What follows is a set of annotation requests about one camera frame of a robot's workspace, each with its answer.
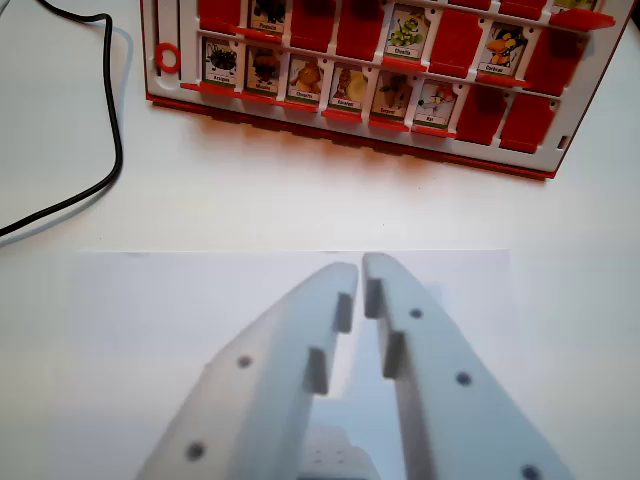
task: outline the white plastic part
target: white plastic part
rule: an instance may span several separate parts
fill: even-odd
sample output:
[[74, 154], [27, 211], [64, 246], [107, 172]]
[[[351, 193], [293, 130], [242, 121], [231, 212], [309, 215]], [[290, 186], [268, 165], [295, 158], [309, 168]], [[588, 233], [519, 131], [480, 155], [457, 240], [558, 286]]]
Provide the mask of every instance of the white plastic part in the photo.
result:
[[573, 478], [423, 285], [387, 255], [367, 254], [363, 267], [407, 479]]
[[353, 265], [323, 268], [220, 351], [138, 479], [295, 479], [313, 394], [327, 393], [337, 334], [351, 329], [357, 281]]
[[[537, 21], [499, 13], [501, 4], [496, 0], [493, 0], [491, 2], [491, 6], [489, 8], [489, 11], [487, 12], [473, 8], [452, 5], [446, 0], [406, 0], [401, 2], [387, 2], [385, 6], [385, 21], [381, 29], [380, 39], [376, 52], [371, 62], [336, 55], [337, 30], [340, 11], [342, 7], [342, 2], [340, 0], [337, 0], [336, 2], [334, 28], [331, 41], [326, 53], [314, 52], [290, 46], [291, 15], [288, 15], [285, 20], [283, 43], [281, 45], [274, 45], [254, 41], [245, 38], [244, 35], [229, 35], [225, 33], [201, 30], [200, 19], [198, 18], [198, 0], [180, 0], [179, 2], [178, 0], [160, 0], [160, 4], [158, 4], [157, 2], [158, 0], [143, 0], [142, 2], [147, 89], [148, 92], [153, 95], [180, 100], [183, 102], [221, 108], [224, 110], [247, 113], [288, 123], [295, 123], [329, 131], [356, 135], [364, 138], [378, 139], [399, 145], [408, 145], [420, 149], [434, 150], [445, 154], [487, 160], [491, 162], [513, 165], [517, 167], [525, 167], [544, 172], [553, 172], [559, 166], [566, 150], [565, 148], [558, 148], [558, 145], [564, 138], [571, 139], [576, 132], [577, 127], [589, 105], [592, 95], [597, 88], [600, 79], [602, 78], [602, 74], [611, 58], [611, 55], [615, 50], [616, 44], [624, 27], [625, 20], [628, 17], [628, 13], [632, 8], [634, 0], [615, 0], [598, 3], [598, 10], [602, 13], [614, 17], [617, 23], [613, 27], [596, 30], [584, 35], [585, 41], [588, 42], [588, 45], [586, 47], [582, 61], [579, 63], [574, 74], [574, 79], [579, 80], [572, 81], [559, 97], [529, 92], [524, 90], [522, 87], [505, 89], [511, 92], [510, 96], [512, 100], [517, 94], [525, 93], [527, 95], [536, 95], [551, 98], [554, 102], [556, 102], [556, 105], [558, 106], [555, 118], [547, 132], [547, 135], [544, 141], [538, 146], [538, 150], [535, 154], [500, 148], [500, 136], [502, 128], [500, 128], [496, 132], [494, 139], [490, 145], [481, 145], [456, 140], [455, 138], [440, 138], [433, 135], [416, 134], [413, 132], [397, 132], [393, 130], [386, 131], [380, 128], [371, 128], [368, 124], [368, 118], [369, 110], [372, 103], [371, 101], [373, 99], [372, 91], [377, 83], [379, 69], [398, 71], [411, 76], [416, 75], [420, 80], [435, 80], [460, 83], [465, 86], [464, 88], [466, 92], [468, 90], [468, 87], [474, 83], [474, 80], [476, 78], [477, 65], [480, 60], [480, 54], [482, 49], [484, 48], [486, 38], [489, 34], [489, 27], [494, 21], [506, 24], [520, 25], [525, 29], [523, 34], [528, 37], [529, 43], [527, 45], [527, 48], [525, 48], [523, 58], [516, 73], [516, 78], [522, 79], [529, 61], [531, 60], [531, 54], [533, 53], [535, 45], [537, 44], [539, 32], [542, 28], [547, 27], [549, 24], [549, 19], [551, 16], [550, 8], [553, 4], [553, 0], [549, 0], [547, 2], [541, 18]], [[241, 27], [246, 26], [249, 12], [249, 2], [250, 0], [240, 0]], [[423, 65], [428, 65], [430, 63], [433, 41], [435, 41], [435, 36], [437, 36], [437, 29], [439, 28], [440, 23], [439, 20], [443, 11], [463, 11], [473, 13], [485, 19], [485, 22], [480, 25], [483, 29], [483, 36], [480, 41], [478, 50], [476, 51], [474, 61], [471, 64], [471, 68], [469, 69], [469, 73], [465, 79], [433, 74], [430, 72], [413, 72], [381, 65], [385, 43], [384, 39], [389, 27], [389, 18], [396, 3], [403, 5], [415, 5], [424, 7], [426, 9], [435, 9], [437, 12], [433, 18], [434, 21], [430, 29], [430, 33], [428, 34], [427, 42], [423, 51]], [[287, 11], [289, 13], [291, 12], [292, 4], [293, 3], [290, 0], [287, 2]], [[156, 22], [156, 8], [158, 5], [161, 5], [162, 8], [157, 10]], [[162, 72], [159, 76], [154, 59], [156, 46], [155, 32], [157, 28], [158, 37], [161, 39], [161, 41], [163, 41], [163, 39], [169, 41], [169, 39], [173, 39], [175, 37], [175, 25], [177, 25], [177, 19], [175, 18], [176, 8], [179, 9], [180, 12], [180, 31], [177, 33], [180, 39], [179, 45], [182, 56], [182, 69], [180, 71], [180, 76], [178, 74], [166, 74], [165, 72]], [[529, 28], [533, 28], [534, 32], [529, 33]], [[200, 93], [193, 90], [181, 88], [181, 83], [197, 84], [202, 79], [202, 36], [212, 39], [225, 40], [231, 42], [232, 44], [235, 44], [236, 42], [238, 43], [238, 47], [235, 48], [238, 54], [238, 69], [236, 74], [238, 84], [235, 88], [236, 92], [242, 92], [244, 89], [246, 67], [245, 52], [247, 45], [262, 45], [264, 47], [273, 48], [276, 51], [281, 51], [283, 52], [283, 54], [297, 54], [317, 57], [319, 63], [322, 63], [324, 60], [326, 60], [327, 64], [324, 67], [325, 82], [323, 84], [321, 102], [318, 107], [318, 111], [315, 113], [291, 111], [290, 109], [282, 108], [280, 106], [267, 106], [261, 103], [253, 102], [251, 100], [229, 98], [225, 96]], [[328, 93], [326, 90], [329, 83], [326, 81], [326, 79], [330, 79], [333, 77], [332, 67], [336, 63], [346, 63], [362, 67], [363, 71], [368, 73], [367, 76], [370, 91], [368, 91], [366, 100], [365, 102], [363, 102], [363, 122], [360, 124], [330, 120], [322, 116], [322, 112], [327, 108], [327, 103], [324, 102], [324, 99], [328, 98]], [[281, 86], [286, 84], [288, 75], [289, 71], [287, 68], [283, 67], [280, 69], [281, 78], [279, 79], [279, 84]], [[280, 90], [281, 94], [278, 96], [278, 98], [282, 99], [282, 96], [284, 94], [284, 92], [282, 92], [282, 87], [280, 88]], [[466, 94], [464, 98], [459, 99], [460, 109], [462, 109], [465, 99]], [[413, 118], [410, 116], [411, 112], [415, 112], [415, 108], [407, 110], [407, 116], [405, 117], [405, 125], [407, 126], [412, 125], [413, 122]], [[506, 116], [508, 115], [508, 112], [509, 110], [507, 110], [503, 116], [503, 124]], [[454, 112], [454, 114], [452, 115], [451, 124], [449, 126], [450, 132], [455, 132], [455, 125], [457, 124], [459, 116], [460, 111]]]
[[369, 455], [339, 427], [309, 427], [298, 480], [380, 480]]

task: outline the white paper sheet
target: white paper sheet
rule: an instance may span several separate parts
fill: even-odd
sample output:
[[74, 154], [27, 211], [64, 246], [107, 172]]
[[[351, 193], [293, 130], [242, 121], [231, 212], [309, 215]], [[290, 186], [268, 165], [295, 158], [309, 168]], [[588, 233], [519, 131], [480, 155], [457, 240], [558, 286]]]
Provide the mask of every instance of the white paper sheet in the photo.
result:
[[[509, 390], [526, 359], [508, 252], [392, 254], [428, 286]], [[24, 458], [0, 453], [3, 470], [61, 480], [135, 478], [203, 365], [222, 346], [317, 269], [333, 261], [359, 265], [361, 257], [360, 252], [74, 257], [64, 267], [71, 274], [59, 277], [64, 305], [52, 306], [51, 318], [34, 320], [43, 324], [41, 331], [31, 325], [21, 334], [28, 349], [11, 351], [11, 362], [23, 362], [23, 374], [35, 378], [31, 388], [22, 389], [19, 381], [9, 380], [16, 389], [0, 405], [13, 420], [4, 420], [3, 431], [12, 432], [17, 449], [37, 440], [31, 443], [36, 462], [27, 468], [18, 463]], [[393, 384], [382, 379], [375, 323], [362, 310], [360, 296], [353, 331], [339, 339], [331, 392], [314, 402], [311, 421], [345, 428], [383, 480], [403, 479]]]

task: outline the guess who game board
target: guess who game board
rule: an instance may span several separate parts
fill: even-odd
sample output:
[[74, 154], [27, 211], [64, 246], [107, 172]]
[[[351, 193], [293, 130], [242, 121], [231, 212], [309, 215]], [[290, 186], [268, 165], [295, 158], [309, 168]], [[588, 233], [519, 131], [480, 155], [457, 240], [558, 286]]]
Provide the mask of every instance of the guess who game board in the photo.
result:
[[147, 98], [552, 178], [633, 4], [142, 0]]

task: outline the gripper jaw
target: gripper jaw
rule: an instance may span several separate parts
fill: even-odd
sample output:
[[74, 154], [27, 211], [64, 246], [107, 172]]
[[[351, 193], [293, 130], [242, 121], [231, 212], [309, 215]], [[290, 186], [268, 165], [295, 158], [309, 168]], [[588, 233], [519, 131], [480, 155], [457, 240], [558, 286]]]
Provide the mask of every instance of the gripper jaw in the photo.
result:
[[365, 315], [377, 320], [383, 375], [395, 383], [409, 480], [573, 478], [407, 269], [377, 253], [363, 269]]
[[138, 479], [296, 478], [312, 397], [327, 393], [357, 282], [357, 267], [331, 264], [242, 331], [206, 365]]

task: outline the character card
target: character card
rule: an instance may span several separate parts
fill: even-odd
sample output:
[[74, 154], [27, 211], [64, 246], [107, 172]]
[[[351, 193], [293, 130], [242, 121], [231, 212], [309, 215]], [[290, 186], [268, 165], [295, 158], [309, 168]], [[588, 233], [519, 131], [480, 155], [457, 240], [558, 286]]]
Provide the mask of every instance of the character card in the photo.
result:
[[385, 54], [392, 57], [419, 60], [429, 31], [424, 8], [396, 5], [385, 46]]
[[329, 105], [350, 112], [362, 111], [362, 101], [367, 93], [367, 77], [362, 68], [336, 65], [331, 80]]
[[555, 0], [551, 5], [551, 13], [560, 13], [572, 8], [595, 10], [597, 0]]
[[426, 127], [447, 128], [457, 99], [451, 83], [424, 82], [413, 123]]
[[394, 72], [380, 72], [376, 94], [373, 97], [371, 115], [404, 119], [411, 97], [411, 85], [406, 75]]
[[285, 0], [253, 0], [250, 8], [251, 28], [275, 34], [284, 31]]
[[289, 63], [287, 99], [317, 105], [322, 91], [322, 76], [323, 72], [318, 66], [317, 58], [292, 55]]
[[202, 80], [223, 87], [236, 86], [236, 52], [225, 40], [202, 39]]
[[275, 97], [279, 76], [280, 59], [276, 52], [270, 48], [247, 46], [247, 91]]
[[526, 45], [523, 27], [494, 23], [480, 57], [478, 71], [513, 77]]

